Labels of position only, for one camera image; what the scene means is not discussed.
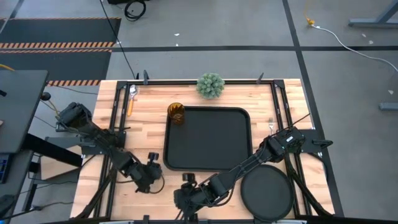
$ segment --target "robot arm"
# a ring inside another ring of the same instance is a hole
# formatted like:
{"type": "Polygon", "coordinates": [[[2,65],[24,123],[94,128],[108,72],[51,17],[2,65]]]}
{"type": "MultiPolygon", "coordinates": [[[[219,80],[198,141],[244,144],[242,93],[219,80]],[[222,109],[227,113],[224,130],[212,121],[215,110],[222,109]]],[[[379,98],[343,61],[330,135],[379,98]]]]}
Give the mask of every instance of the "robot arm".
{"type": "Polygon", "coordinates": [[[107,152],[116,170],[124,177],[131,177],[136,183],[136,192],[150,193],[150,185],[162,176],[160,165],[154,162],[159,155],[150,152],[148,163],[142,164],[131,152],[118,147],[121,142],[115,132],[110,129],[101,129],[91,119],[91,113],[85,106],[70,103],[57,116],[57,126],[94,141],[97,146],[107,152]]]}
{"type": "Polygon", "coordinates": [[[259,149],[251,157],[227,172],[212,175],[202,183],[195,181],[193,174],[185,174],[183,179],[188,181],[181,189],[174,191],[174,202],[181,209],[185,218],[194,215],[204,206],[219,207],[220,203],[229,195],[235,182],[264,162],[280,162],[288,149],[299,149],[304,143],[304,136],[297,128],[281,131],[274,136],[266,137],[259,149]]]}

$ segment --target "wooden table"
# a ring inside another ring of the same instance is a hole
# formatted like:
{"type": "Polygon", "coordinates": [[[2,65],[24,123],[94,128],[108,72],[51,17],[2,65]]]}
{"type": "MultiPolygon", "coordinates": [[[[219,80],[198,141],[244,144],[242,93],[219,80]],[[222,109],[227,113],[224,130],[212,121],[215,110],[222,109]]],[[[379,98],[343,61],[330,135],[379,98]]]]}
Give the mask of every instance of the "wooden table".
{"type": "MultiPolygon", "coordinates": [[[[285,89],[290,105],[293,122],[308,114],[307,102],[299,79],[286,79],[285,89]]],[[[93,121],[101,128],[109,128],[112,112],[116,80],[102,81],[93,121]]],[[[280,107],[282,97],[278,90],[280,107]]],[[[179,189],[182,181],[180,171],[172,171],[163,165],[163,146],[165,135],[165,123],[167,107],[169,104],[179,102],[190,106],[233,106],[245,109],[251,119],[251,133],[253,150],[270,134],[268,118],[276,121],[271,88],[269,85],[226,85],[222,96],[215,100],[205,100],[196,92],[195,85],[147,85],[138,86],[138,94],[134,97],[132,115],[126,118],[127,129],[126,149],[134,153],[141,161],[147,160],[149,152],[159,153],[158,162],[162,165],[165,177],[165,187],[156,195],[134,193],[135,183],[116,184],[112,209],[112,220],[142,220],[144,215],[150,215],[151,220],[173,220],[178,213],[174,205],[173,191],[179,189]]],[[[118,110],[116,124],[119,123],[120,111],[118,110]]],[[[282,109],[284,127],[287,126],[285,113],[282,109]]],[[[310,129],[312,122],[309,117],[296,124],[299,129],[310,129]]],[[[81,170],[79,182],[76,188],[75,200],[71,217],[78,215],[90,201],[98,188],[103,156],[96,156],[81,170]]],[[[307,154],[301,155],[305,181],[315,198],[330,213],[334,213],[331,197],[326,183],[322,163],[307,154]]],[[[283,172],[286,172],[282,162],[272,164],[283,172]]],[[[201,182],[212,175],[212,172],[196,172],[196,179],[201,182]]],[[[118,180],[126,180],[118,174],[118,180]]],[[[161,186],[157,181],[153,190],[161,186]]],[[[301,214],[305,214],[300,190],[296,186],[298,203],[301,214]]],[[[198,212],[199,218],[204,219],[253,219],[241,201],[240,181],[237,182],[235,193],[231,201],[222,207],[203,208],[198,212]]],[[[107,192],[103,197],[103,206],[100,215],[105,214],[107,192]]],[[[291,211],[286,218],[293,218],[291,211]]]]}

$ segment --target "black round plate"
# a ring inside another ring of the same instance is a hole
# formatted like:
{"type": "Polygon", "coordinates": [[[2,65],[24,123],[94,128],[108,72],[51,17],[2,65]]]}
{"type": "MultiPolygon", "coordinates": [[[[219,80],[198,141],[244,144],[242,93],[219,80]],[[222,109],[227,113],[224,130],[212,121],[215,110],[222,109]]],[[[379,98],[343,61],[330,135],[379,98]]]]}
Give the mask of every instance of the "black round plate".
{"type": "Polygon", "coordinates": [[[284,218],[294,201],[287,176],[269,165],[261,165],[243,177],[241,196],[246,208],[265,222],[284,218]]]}

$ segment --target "gray floor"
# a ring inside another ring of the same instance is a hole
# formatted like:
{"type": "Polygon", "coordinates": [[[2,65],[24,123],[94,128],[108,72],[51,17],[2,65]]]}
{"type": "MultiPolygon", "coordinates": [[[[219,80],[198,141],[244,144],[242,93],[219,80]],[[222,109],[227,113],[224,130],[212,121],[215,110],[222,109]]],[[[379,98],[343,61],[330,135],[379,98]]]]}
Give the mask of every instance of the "gray floor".
{"type": "MultiPolygon", "coordinates": [[[[377,16],[390,0],[309,2],[308,16],[347,45],[398,45],[398,30],[347,26],[350,18],[377,16]]],[[[0,17],[9,16],[16,3],[1,1],[0,17]]],[[[104,4],[109,16],[123,17],[122,10],[104,4]]],[[[304,0],[289,0],[289,4],[302,46],[338,45],[330,34],[306,26],[304,0]]],[[[25,0],[17,17],[103,17],[103,12],[97,0],[25,0]]],[[[293,44],[280,0],[151,0],[144,18],[137,22],[123,19],[119,38],[124,47],[293,44]]],[[[364,53],[398,65],[397,52],[364,53]]],[[[325,136],[334,141],[330,156],[345,215],[398,220],[398,151],[394,145],[398,114],[377,108],[379,102],[398,101],[398,74],[384,63],[352,52],[304,52],[303,56],[325,136]]],[[[151,78],[197,78],[205,72],[217,72],[225,78],[256,78],[262,72],[264,78],[301,78],[295,52],[130,52],[127,58],[135,72],[145,69],[151,78]]],[[[122,53],[112,53],[107,79],[130,78],[122,53]]],[[[75,88],[98,91],[98,87],[75,88]]],[[[71,101],[91,110],[95,106],[91,95],[55,87],[48,91],[58,108],[71,101]]],[[[44,105],[36,115],[55,122],[52,111],[44,105]]],[[[40,137],[59,135],[38,120],[30,132],[40,137]]],[[[76,178],[70,174],[58,181],[76,178]]],[[[34,203],[71,202],[75,187],[65,184],[38,190],[34,203]]],[[[57,205],[15,218],[12,223],[66,220],[70,209],[69,205],[57,205]]]]}

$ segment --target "potted succulent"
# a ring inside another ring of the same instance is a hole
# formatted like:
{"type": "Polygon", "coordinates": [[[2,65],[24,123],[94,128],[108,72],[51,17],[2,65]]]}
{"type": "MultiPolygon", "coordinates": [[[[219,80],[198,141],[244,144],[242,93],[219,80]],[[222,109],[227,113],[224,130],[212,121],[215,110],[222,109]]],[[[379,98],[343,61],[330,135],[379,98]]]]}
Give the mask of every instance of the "potted succulent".
{"type": "Polygon", "coordinates": [[[199,78],[197,91],[205,99],[214,99],[220,97],[224,90],[224,80],[217,73],[205,73],[199,78]]]}

